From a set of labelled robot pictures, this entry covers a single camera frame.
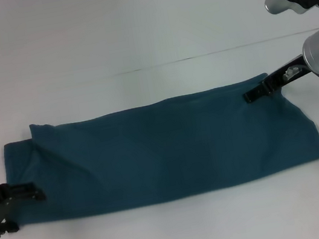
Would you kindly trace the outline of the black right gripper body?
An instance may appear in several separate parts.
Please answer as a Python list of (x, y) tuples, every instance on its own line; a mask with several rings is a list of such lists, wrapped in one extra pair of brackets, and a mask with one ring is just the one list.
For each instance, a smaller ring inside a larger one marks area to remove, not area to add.
[(264, 80), (272, 92), (275, 92), (288, 83), (291, 83), (311, 73), (302, 55), (297, 56), (286, 65), (268, 75)]

